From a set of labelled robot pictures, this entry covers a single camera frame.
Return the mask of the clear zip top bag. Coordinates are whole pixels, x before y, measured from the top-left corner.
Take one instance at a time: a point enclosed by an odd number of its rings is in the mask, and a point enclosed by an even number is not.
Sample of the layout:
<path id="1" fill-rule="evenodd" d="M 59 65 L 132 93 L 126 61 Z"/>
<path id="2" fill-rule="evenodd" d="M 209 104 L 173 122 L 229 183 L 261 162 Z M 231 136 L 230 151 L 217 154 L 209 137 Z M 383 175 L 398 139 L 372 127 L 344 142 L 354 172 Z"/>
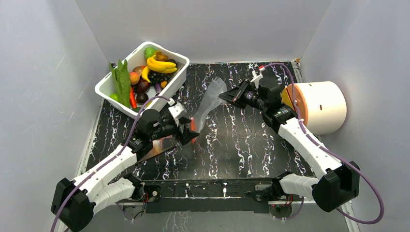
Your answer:
<path id="1" fill-rule="evenodd" d="M 208 85 L 199 108 L 191 118 L 191 130 L 200 133 L 205 126 L 206 117 L 210 111 L 227 102 L 219 97 L 220 94 L 227 91 L 227 85 L 220 78 L 216 77 Z"/>

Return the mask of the yellow banana bunch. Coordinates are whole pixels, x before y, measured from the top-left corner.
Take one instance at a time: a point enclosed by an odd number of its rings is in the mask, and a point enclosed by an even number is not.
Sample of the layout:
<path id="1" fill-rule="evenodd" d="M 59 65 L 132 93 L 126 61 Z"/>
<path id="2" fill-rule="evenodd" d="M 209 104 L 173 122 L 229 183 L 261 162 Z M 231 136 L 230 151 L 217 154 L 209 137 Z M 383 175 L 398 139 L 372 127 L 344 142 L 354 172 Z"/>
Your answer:
<path id="1" fill-rule="evenodd" d="M 158 73 L 164 73 L 164 74 L 169 74 L 169 73 L 174 73 L 177 71 L 177 67 L 175 63 L 172 62 L 165 62 L 165 61 L 158 61 L 155 60 L 156 55 L 153 55 L 152 57 L 149 57 L 146 60 L 146 66 L 142 70 L 141 73 L 141 78 L 148 83 L 151 83 L 151 81 L 148 78 L 148 74 L 150 71 L 155 71 Z"/>

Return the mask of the green leafy vegetable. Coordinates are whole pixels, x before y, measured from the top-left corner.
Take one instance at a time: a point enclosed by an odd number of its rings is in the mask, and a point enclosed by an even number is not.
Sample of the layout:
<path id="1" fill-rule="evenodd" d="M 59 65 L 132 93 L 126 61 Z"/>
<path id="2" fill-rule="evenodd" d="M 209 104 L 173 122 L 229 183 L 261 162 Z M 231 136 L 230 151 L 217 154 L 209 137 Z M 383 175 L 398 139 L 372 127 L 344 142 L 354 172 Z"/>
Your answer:
<path id="1" fill-rule="evenodd" d="M 114 80 L 118 102 L 126 108 L 130 108 L 131 81 L 127 60 L 119 60 L 118 65 L 115 68 L 110 66 L 110 70 Z"/>

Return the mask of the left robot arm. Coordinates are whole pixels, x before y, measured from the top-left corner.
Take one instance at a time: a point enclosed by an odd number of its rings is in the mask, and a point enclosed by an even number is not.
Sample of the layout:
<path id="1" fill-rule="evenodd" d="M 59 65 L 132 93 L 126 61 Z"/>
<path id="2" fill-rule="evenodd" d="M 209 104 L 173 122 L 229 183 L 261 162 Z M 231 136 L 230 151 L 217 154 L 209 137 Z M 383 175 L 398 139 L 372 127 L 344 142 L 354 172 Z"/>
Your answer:
<path id="1" fill-rule="evenodd" d="M 103 161 L 72 180 L 57 183 L 51 212 L 73 232 L 83 230 L 95 214 L 124 199 L 139 201 L 145 195 L 143 182 L 130 174 L 116 182 L 112 180 L 140 160 L 149 159 L 153 142 L 173 136 L 182 145 L 199 134 L 192 131 L 180 104 L 163 112 L 140 110 L 127 139 Z"/>

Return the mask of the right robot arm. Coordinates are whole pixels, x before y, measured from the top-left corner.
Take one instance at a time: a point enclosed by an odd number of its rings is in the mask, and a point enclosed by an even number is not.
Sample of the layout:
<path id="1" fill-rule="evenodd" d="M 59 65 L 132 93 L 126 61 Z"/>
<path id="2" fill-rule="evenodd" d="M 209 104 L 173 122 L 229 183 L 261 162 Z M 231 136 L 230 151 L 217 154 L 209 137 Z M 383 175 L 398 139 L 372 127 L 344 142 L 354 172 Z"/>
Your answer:
<path id="1" fill-rule="evenodd" d="M 302 130 L 295 110 L 285 103 L 283 94 L 288 91 L 270 81 L 260 80 L 255 86 L 248 79 L 219 94 L 220 99 L 237 108 L 250 106 L 260 110 L 265 124 L 290 143 L 315 173 L 315 177 L 307 177 L 284 172 L 272 180 L 270 187 L 256 190 L 253 195 L 259 201 L 299 195 L 313 199 L 320 209 L 331 212 L 358 196 L 358 165 L 339 161 L 323 151 L 318 142 L 308 139 L 308 130 Z"/>

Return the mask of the dark book with orange cover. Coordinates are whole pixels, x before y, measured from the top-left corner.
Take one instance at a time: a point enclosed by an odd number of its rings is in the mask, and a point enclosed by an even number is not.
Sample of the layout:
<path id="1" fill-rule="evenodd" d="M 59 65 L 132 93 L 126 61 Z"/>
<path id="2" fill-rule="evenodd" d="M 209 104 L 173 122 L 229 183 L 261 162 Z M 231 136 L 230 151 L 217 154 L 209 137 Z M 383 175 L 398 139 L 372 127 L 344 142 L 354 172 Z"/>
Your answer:
<path id="1" fill-rule="evenodd" d="M 152 142 L 152 148 L 143 154 L 143 151 L 137 152 L 137 163 L 145 162 L 164 152 L 174 149 L 177 146 L 177 141 L 174 136 L 167 136 Z"/>

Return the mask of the dark brown round fruit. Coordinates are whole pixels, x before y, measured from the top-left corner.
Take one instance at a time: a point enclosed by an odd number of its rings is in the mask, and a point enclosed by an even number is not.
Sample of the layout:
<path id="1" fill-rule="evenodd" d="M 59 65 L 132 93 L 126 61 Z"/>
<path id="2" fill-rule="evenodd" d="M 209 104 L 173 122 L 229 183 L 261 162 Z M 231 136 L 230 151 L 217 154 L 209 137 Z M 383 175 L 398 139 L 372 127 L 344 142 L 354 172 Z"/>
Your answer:
<path id="1" fill-rule="evenodd" d="M 148 95 L 144 92 L 137 93 L 136 102 L 138 104 L 145 104 L 148 101 Z"/>

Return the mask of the red carrot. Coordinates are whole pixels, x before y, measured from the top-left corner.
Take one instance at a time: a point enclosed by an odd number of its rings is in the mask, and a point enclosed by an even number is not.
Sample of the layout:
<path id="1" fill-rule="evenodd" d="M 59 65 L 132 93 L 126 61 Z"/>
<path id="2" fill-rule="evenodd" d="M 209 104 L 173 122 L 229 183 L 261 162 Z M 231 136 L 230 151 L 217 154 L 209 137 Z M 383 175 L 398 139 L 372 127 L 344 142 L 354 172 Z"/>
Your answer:
<path id="1" fill-rule="evenodd" d="M 136 102 L 136 100 L 135 100 L 135 95 L 134 95 L 134 91 L 133 91 L 133 88 L 132 88 L 132 87 L 131 87 L 131 89 L 130 89 L 129 100 L 130 100 L 130 104 L 131 104 L 132 109 L 137 108 L 137 102 Z"/>

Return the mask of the dark plum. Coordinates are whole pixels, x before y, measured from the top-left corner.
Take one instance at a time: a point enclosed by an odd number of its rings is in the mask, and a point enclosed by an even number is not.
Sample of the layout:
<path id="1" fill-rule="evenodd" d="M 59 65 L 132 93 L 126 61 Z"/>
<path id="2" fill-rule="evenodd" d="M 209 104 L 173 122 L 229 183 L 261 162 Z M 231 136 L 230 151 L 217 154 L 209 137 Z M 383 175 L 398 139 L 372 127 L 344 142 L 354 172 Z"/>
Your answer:
<path id="1" fill-rule="evenodd" d="M 144 79 L 140 79 L 139 82 L 134 86 L 134 91 L 136 93 L 144 92 L 146 93 L 150 89 L 150 83 Z"/>

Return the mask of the dark grape bunch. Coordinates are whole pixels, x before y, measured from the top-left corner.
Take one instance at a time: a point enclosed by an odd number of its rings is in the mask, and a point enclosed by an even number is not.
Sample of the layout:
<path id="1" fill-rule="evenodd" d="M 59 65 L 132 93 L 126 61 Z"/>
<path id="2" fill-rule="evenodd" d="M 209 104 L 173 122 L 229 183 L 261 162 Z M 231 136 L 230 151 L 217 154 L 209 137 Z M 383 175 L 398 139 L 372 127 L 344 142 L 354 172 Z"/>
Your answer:
<path id="1" fill-rule="evenodd" d="M 148 73 L 148 79 L 151 85 L 160 84 L 163 81 L 168 81 L 171 77 L 168 73 L 160 73 L 155 71 L 150 71 Z"/>

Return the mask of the white plastic bin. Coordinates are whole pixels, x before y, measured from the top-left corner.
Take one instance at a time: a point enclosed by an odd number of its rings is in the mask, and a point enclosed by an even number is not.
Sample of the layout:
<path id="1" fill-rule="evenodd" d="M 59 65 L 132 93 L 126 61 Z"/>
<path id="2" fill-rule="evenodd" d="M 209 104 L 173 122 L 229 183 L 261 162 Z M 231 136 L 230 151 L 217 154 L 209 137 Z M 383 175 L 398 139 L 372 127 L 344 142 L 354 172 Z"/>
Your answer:
<path id="1" fill-rule="evenodd" d="M 186 81 L 190 60 L 154 42 L 144 42 L 95 86 L 95 92 L 131 118 L 143 104 L 160 111 Z"/>

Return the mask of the black base bar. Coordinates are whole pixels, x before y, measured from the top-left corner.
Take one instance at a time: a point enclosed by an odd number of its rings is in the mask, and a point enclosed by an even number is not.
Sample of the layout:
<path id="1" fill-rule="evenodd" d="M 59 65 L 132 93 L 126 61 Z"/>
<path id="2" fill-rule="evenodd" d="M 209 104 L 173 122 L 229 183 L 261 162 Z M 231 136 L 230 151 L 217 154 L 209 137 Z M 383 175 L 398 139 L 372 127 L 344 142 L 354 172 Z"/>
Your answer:
<path id="1" fill-rule="evenodd" d="M 251 211 L 268 214 L 284 203 L 271 178 L 146 181 L 148 214 Z"/>

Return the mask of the round cylinder with coloured lid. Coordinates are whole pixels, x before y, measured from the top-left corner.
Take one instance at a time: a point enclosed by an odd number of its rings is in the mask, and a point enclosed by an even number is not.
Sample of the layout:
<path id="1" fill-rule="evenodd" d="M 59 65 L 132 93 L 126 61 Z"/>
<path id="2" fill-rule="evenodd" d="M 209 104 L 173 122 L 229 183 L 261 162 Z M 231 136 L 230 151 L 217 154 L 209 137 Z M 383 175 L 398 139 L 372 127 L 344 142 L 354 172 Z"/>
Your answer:
<path id="1" fill-rule="evenodd" d="M 281 102 L 291 109 L 298 107 L 304 125 L 313 134 L 333 133 L 346 119 L 345 98 L 331 81 L 289 84 L 280 96 Z"/>

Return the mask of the green round fruit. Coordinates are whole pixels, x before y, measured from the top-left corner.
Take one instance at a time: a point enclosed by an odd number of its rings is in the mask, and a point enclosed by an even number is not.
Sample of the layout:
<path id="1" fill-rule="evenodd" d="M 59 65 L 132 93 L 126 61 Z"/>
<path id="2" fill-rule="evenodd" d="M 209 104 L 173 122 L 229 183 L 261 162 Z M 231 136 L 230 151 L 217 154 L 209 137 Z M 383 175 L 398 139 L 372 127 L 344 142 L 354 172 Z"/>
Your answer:
<path id="1" fill-rule="evenodd" d="M 153 55 L 155 55 L 156 51 L 157 51 L 157 50 L 156 50 L 155 48 L 153 48 L 153 47 L 147 47 L 147 48 L 144 50 L 145 59 L 148 59 L 148 58 L 152 57 Z"/>

